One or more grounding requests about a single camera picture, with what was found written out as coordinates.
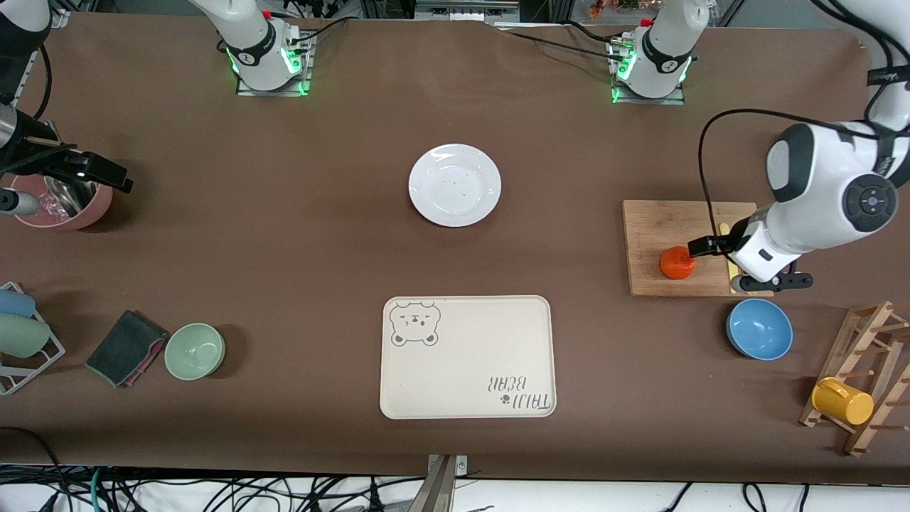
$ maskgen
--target yellow cup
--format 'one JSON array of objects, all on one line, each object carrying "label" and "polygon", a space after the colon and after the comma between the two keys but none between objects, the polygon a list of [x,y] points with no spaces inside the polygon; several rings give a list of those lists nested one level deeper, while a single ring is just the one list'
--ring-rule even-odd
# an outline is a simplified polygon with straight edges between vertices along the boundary
[{"label": "yellow cup", "polygon": [[850,425],[860,425],[872,415],[875,403],[869,393],[825,377],[812,390],[812,407]]}]

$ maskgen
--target cutting board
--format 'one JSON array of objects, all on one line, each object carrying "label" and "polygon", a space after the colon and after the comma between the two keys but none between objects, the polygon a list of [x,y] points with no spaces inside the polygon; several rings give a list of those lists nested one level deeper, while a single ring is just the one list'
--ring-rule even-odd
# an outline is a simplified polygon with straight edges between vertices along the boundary
[{"label": "cutting board", "polygon": [[[733,226],[755,213],[749,202],[714,202],[714,220]],[[660,269],[661,254],[711,234],[708,209],[702,201],[625,200],[622,202],[626,261],[632,295],[652,297],[772,297],[773,292],[734,292],[730,270],[721,256],[702,256],[684,280],[672,280]]]}]

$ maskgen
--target green bowl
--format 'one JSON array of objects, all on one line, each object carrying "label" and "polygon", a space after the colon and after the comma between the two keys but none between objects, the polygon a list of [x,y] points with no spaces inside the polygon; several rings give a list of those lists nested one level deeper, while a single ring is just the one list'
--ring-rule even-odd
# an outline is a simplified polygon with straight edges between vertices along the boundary
[{"label": "green bowl", "polygon": [[165,366],[176,378],[194,381],[211,374],[225,358],[225,341],[211,325],[191,323],[171,336]]}]

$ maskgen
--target robotic arm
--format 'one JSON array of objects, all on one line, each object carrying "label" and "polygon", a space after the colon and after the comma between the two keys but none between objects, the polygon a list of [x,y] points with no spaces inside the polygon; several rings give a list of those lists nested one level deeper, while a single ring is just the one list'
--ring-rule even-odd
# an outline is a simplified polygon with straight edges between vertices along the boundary
[{"label": "robotic arm", "polygon": [[[27,56],[50,32],[46,0],[0,0],[0,56]],[[96,182],[129,193],[133,182],[126,169],[95,153],[75,151],[52,123],[42,123],[11,106],[0,104],[0,176],[40,174],[71,187]],[[24,192],[0,189],[0,213],[29,215],[37,199]]]},{"label": "robotic arm", "polygon": [[189,0],[215,24],[227,44],[238,76],[250,87],[270,91],[303,71],[300,29],[276,18],[267,19],[256,0]]},{"label": "robotic arm", "polygon": [[832,128],[789,127],[768,151],[775,203],[739,221],[731,233],[689,242],[694,256],[726,255],[746,275],[744,292],[807,288],[808,274],[781,273],[808,252],[857,241],[895,216],[896,190],[910,179],[910,4],[900,0],[812,0],[849,26],[873,53],[864,121]]},{"label": "robotic arm", "polygon": [[617,77],[641,97],[668,96],[684,80],[710,16],[708,0],[667,0],[650,26],[623,35],[632,51]]}]

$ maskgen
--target black cable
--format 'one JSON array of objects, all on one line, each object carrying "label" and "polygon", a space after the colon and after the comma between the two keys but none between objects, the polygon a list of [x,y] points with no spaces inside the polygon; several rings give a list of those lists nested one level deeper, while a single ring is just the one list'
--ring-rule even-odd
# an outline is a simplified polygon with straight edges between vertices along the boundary
[{"label": "black cable", "polygon": [[120,512],[120,504],[116,501],[116,482],[111,482],[111,493],[107,493],[107,489],[104,486],[104,483],[98,482],[98,490],[104,494],[105,501],[107,502],[108,510],[113,512]]},{"label": "black cable", "polygon": [[[707,123],[705,123],[704,128],[702,128],[702,135],[698,138],[698,176],[699,176],[699,179],[702,181],[702,191],[704,192],[704,202],[707,203],[707,206],[708,206],[708,218],[711,220],[711,232],[715,239],[718,239],[720,237],[717,234],[717,224],[714,221],[714,207],[712,206],[712,203],[711,203],[711,192],[708,190],[708,181],[704,176],[704,161],[703,161],[704,139],[705,139],[705,136],[708,134],[708,129],[711,128],[711,125],[714,124],[715,121],[717,121],[718,119],[721,119],[721,118],[725,118],[727,116],[731,116],[733,114],[762,114],[765,116],[773,116],[776,118],[790,119],[792,121],[797,121],[797,122],[810,124],[810,125],[816,125],[816,126],[822,127],[822,128],[829,128],[829,129],[837,131],[838,133],[850,135],[853,137],[878,139],[878,136],[875,134],[862,133],[862,132],[851,130],[850,128],[846,128],[841,125],[836,125],[834,123],[827,123],[824,121],[819,121],[817,119],[804,118],[802,116],[795,116],[793,114],[786,114],[784,112],[777,112],[774,110],[765,110],[763,108],[734,108],[732,110],[725,110],[724,112],[717,114],[713,118],[709,119]],[[721,254],[723,255],[723,257],[727,259],[727,261],[733,262],[733,260],[730,259],[729,252],[727,252],[723,249],[720,249],[720,251],[721,251]]]},{"label": "black cable", "polygon": [[[846,7],[844,7],[844,5],[841,4],[838,0],[827,0],[828,3],[831,4],[831,6],[833,8],[824,4],[823,2],[821,2],[821,0],[810,0],[810,1],[813,3],[813,5],[815,5],[815,7],[817,7],[818,9],[820,9],[821,11],[823,11],[825,14],[829,15],[830,17],[840,21],[841,23],[850,25],[850,26],[856,28],[857,30],[861,30],[861,31],[867,33],[870,37],[872,37],[873,40],[882,48],[882,52],[885,54],[885,66],[886,67],[891,67],[894,65],[894,56],[891,53],[891,47],[893,47],[895,50],[900,52],[901,56],[904,57],[905,62],[908,65],[910,65],[910,52],[908,52],[906,48],[904,48],[900,43],[897,42],[897,40],[895,40],[890,34],[886,33],[884,30],[881,30],[880,28],[873,26],[870,23],[866,22],[864,19],[854,15]],[[866,123],[873,124],[873,121],[871,119],[872,108],[875,105],[875,103],[878,101],[878,98],[880,98],[882,96],[882,94],[884,94],[885,89],[889,85],[893,85],[893,84],[880,85],[878,87],[878,89],[875,91],[875,93],[873,94],[872,98],[866,104],[865,111],[863,113],[863,119],[865,120]]]},{"label": "black cable", "polygon": [[[349,496],[348,499],[346,499],[346,500],[342,501],[341,503],[337,504],[337,505],[336,505],[334,508],[332,508],[329,512],[338,512],[339,510],[341,510],[342,507],[344,507],[345,505],[347,505],[347,504],[350,503],[351,501],[353,501],[353,500],[355,500],[355,499],[357,499],[357,498],[359,498],[359,497],[366,497],[367,494],[373,492],[374,490],[381,489],[381,488],[383,488],[383,487],[385,487],[385,486],[393,486],[393,485],[395,485],[395,484],[403,484],[403,483],[405,483],[405,482],[415,482],[415,481],[417,481],[417,480],[424,480],[424,479],[426,479],[425,476],[415,476],[415,477],[413,477],[413,478],[402,478],[402,479],[400,479],[400,480],[394,480],[394,481],[392,481],[392,482],[385,482],[385,483],[379,484],[379,485],[377,485],[377,486],[370,486],[368,489],[366,489],[366,490],[364,490],[364,491],[361,491],[361,492],[359,492],[359,493],[353,493],[353,494],[351,494],[351,495],[348,495],[348,496]],[[326,496],[325,498],[326,498],[326,499],[329,499],[329,498],[335,498],[335,497]]]},{"label": "black cable", "polygon": [[[262,494],[264,491],[268,491],[268,488],[269,488],[269,487],[274,486],[275,484],[277,484],[277,483],[280,482],[280,481],[281,481],[281,478],[276,478],[276,479],[272,480],[272,481],[269,482],[264,488],[261,488],[261,489],[259,489],[258,491],[256,491],[255,493],[253,493],[253,494],[249,495],[248,497],[246,497],[246,498],[248,498],[247,501],[246,501],[243,505],[238,505],[238,507],[237,507],[236,509],[234,509],[234,510],[235,510],[236,512],[240,512],[240,510],[243,510],[243,507],[245,507],[245,506],[247,505],[247,503],[250,502],[250,500],[252,500],[254,497],[258,497],[258,496],[259,496],[260,494]],[[278,511],[280,512],[280,510],[281,510],[281,505],[278,504]]]},{"label": "black cable", "polygon": [[[247,503],[249,503],[250,501],[253,501],[253,499],[254,499],[254,498],[257,498],[257,497],[266,497],[266,498],[268,498],[268,499],[274,501],[274,502],[275,502],[275,506],[278,507],[278,512],[281,512],[281,502],[278,501],[278,498],[276,498],[276,497],[274,497],[274,496],[269,496],[269,495],[264,495],[264,496],[256,496],[256,495],[242,496],[242,497],[240,497],[240,498],[237,500],[237,504],[238,504],[237,510],[240,510],[241,508],[245,507],[245,506],[247,505]],[[240,505],[240,502],[243,501],[244,499],[246,499],[247,501],[244,501],[244,502],[243,502],[243,505]]]},{"label": "black cable", "polygon": [[285,8],[286,8],[286,9],[288,8],[288,4],[294,4],[294,6],[297,8],[297,12],[300,13],[300,17],[301,17],[301,18],[305,18],[305,17],[306,17],[306,16],[303,15],[303,9],[300,8],[300,4],[297,3],[297,0],[288,0],[287,2],[285,2]]},{"label": "black cable", "polygon": [[288,483],[288,478],[284,477],[284,478],[282,478],[282,480],[284,481],[285,488],[288,490],[288,512],[293,512],[293,510],[294,510],[294,493],[290,490],[290,484]]},{"label": "black cable", "polygon": [[[216,512],[217,510],[219,510],[221,507],[223,507],[223,506],[228,502],[228,500],[230,500],[231,503],[233,504],[233,503],[234,503],[234,498],[237,496],[237,493],[242,492],[242,491],[244,491],[244,490],[250,489],[251,487],[249,486],[249,484],[252,484],[253,482],[257,482],[257,481],[259,481],[260,479],[261,479],[261,478],[254,478],[254,479],[250,480],[250,481],[247,482],[247,483],[241,482],[241,481],[239,480],[239,478],[236,479],[236,480],[234,480],[234,481],[232,481],[231,484],[230,484],[230,493],[228,493],[227,496],[226,496],[224,499],[222,499],[220,502],[218,502],[218,504],[215,505],[215,506],[212,508],[211,512]],[[280,478],[276,478],[274,481],[272,481],[271,483],[267,484],[266,486],[261,486],[261,487],[259,487],[258,490],[257,490],[257,492],[254,493],[254,494],[251,495],[251,496],[253,496],[253,497],[259,496],[263,491],[266,491],[266,490],[268,489],[268,486],[271,486],[271,485],[274,484],[275,482],[278,482],[279,479],[280,479]]]},{"label": "black cable", "polygon": [[809,484],[803,484],[803,497],[799,500],[799,512],[805,510],[805,500],[809,499]]},{"label": "black cable", "polygon": [[122,481],[122,480],[120,481],[120,488],[121,488],[122,492],[126,495],[126,499],[128,499],[130,501],[130,503],[133,504],[134,512],[146,512],[146,510],[141,505],[139,505],[139,502],[136,501],[136,498],[133,496],[133,493],[129,490],[129,486],[126,485],[125,481]]},{"label": "black cable", "polygon": [[56,497],[60,496],[60,491],[55,492],[47,499],[47,501],[38,509],[38,512],[54,512],[54,504],[56,503]]},{"label": "black cable", "polygon": [[603,58],[606,58],[609,60],[622,60],[622,57],[620,57],[620,56],[609,55],[609,54],[605,54],[602,52],[595,52],[595,51],[587,50],[585,48],[579,48],[577,46],[564,45],[563,43],[557,43],[556,41],[550,41],[548,39],[540,39],[539,37],[526,36],[524,34],[519,34],[517,32],[511,31],[511,30],[506,30],[505,33],[512,34],[513,36],[516,36],[516,37],[521,37],[522,39],[529,39],[530,41],[536,41],[538,43],[543,43],[545,45],[558,46],[560,48],[566,48],[568,50],[576,51],[576,52],[583,53],[583,54],[588,54],[588,55],[593,55],[593,56],[602,56]]},{"label": "black cable", "polygon": [[342,480],[344,480],[344,477],[331,478],[328,482],[325,483],[325,485],[322,486],[321,489],[317,491],[315,496],[309,499],[308,503],[305,503],[303,506],[301,506],[301,508],[298,508],[298,512],[307,512],[308,510],[318,508],[320,499],[322,499],[326,493],[328,493],[329,489],[341,483]]},{"label": "black cable", "polygon": [[360,18],[358,18],[358,17],[356,17],[356,16],[344,16],[344,17],[341,17],[341,18],[339,18],[339,19],[337,19],[337,20],[335,20],[335,21],[329,23],[328,25],[323,26],[322,28],[320,28],[319,30],[317,30],[315,33],[310,34],[309,36],[304,36],[304,37],[301,37],[300,39],[291,39],[291,40],[290,40],[290,44],[291,44],[291,45],[296,45],[297,43],[302,43],[303,41],[306,41],[306,40],[308,40],[308,39],[312,39],[313,37],[316,37],[316,36],[318,36],[319,34],[322,34],[322,33],[325,32],[326,30],[329,30],[331,27],[333,27],[333,26],[335,26],[335,25],[337,25],[337,24],[339,24],[339,23],[341,23],[341,22],[343,22],[343,21],[350,20],[350,19],[360,19]]},{"label": "black cable", "polygon": [[51,100],[51,85],[52,85],[51,84],[51,82],[52,82],[51,57],[49,57],[47,55],[47,49],[45,48],[44,44],[42,44],[41,47],[38,49],[41,51],[41,58],[45,61],[45,95],[44,95],[44,97],[41,98],[41,105],[38,107],[38,110],[36,111],[35,115],[32,116],[35,119],[40,119],[41,116],[43,116],[45,114],[45,109],[47,108],[47,104],[50,103],[50,100]]},{"label": "black cable", "polygon": [[385,512],[385,506],[379,499],[379,490],[376,488],[376,477],[369,478],[369,509],[368,512]]},{"label": "black cable", "polygon": [[[232,487],[234,486],[234,484],[236,482],[237,482],[236,478],[231,478],[230,481],[227,483],[227,485],[221,487],[221,490],[219,490],[214,496],[212,496],[212,498],[208,500],[208,503],[206,503],[206,505],[204,507],[202,507],[202,512],[208,512],[208,508],[211,507],[213,503],[215,503],[215,500],[218,499],[219,496],[221,496],[221,493],[225,492],[228,489],[232,489]],[[218,506],[220,507],[222,504],[224,504],[224,501],[219,503]]]},{"label": "black cable", "polygon": [[397,484],[404,484],[406,482],[417,482],[417,481],[423,480],[423,479],[425,479],[425,476],[412,476],[409,478],[400,478],[398,480],[392,480],[390,482],[384,482],[382,484],[377,484],[376,486],[371,486],[370,488],[368,488],[367,490],[365,490],[363,492],[325,495],[325,496],[323,496],[323,499],[339,499],[339,498],[343,498],[343,497],[358,497],[358,496],[363,496],[364,493],[368,493],[368,492],[372,491],[373,489],[382,489],[383,487],[386,487],[386,486],[394,486]]},{"label": "black cable", "polygon": [[689,487],[691,487],[692,484],[694,484],[694,482],[687,482],[686,485],[682,486],[682,490],[679,492],[679,494],[676,495],[676,499],[674,499],[672,504],[670,504],[669,507],[665,508],[663,512],[673,512],[676,510],[676,508],[680,505],[680,501],[683,500],[683,496],[685,496],[686,491],[689,490]]},{"label": "black cable", "polygon": [[578,23],[577,21],[572,21],[570,19],[562,20],[559,23],[560,23],[560,25],[574,26],[575,28],[581,30],[581,32],[584,33],[587,37],[590,37],[591,39],[593,39],[595,41],[600,41],[602,43],[609,43],[610,40],[613,39],[614,37],[622,35],[622,32],[620,32],[618,34],[613,34],[612,36],[598,36],[597,34],[594,34],[592,31],[588,30],[588,28],[585,27],[584,25],[582,25],[581,23]]},{"label": "black cable", "polygon": [[54,464],[54,469],[56,470],[57,476],[60,478],[60,491],[66,495],[66,501],[69,504],[69,512],[73,512],[73,495],[70,494],[69,485],[66,483],[66,478],[63,476],[63,471],[60,470],[60,459],[57,458],[54,450],[51,449],[51,446],[40,435],[25,428],[20,428],[18,426],[0,426],[0,430],[7,430],[10,432],[18,432],[19,434],[28,435],[32,439],[35,439],[37,443],[45,449],[47,458],[51,459],[51,463]]},{"label": "black cable", "polygon": [[[752,503],[752,499],[749,498],[749,488],[755,489],[755,494],[758,495],[758,501],[761,504],[762,508],[755,508],[755,505]],[[748,483],[743,484],[743,499],[745,504],[753,510],[753,512],[768,512],[768,507],[764,504],[764,495],[762,494],[762,489],[758,488],[758,484]]]}]

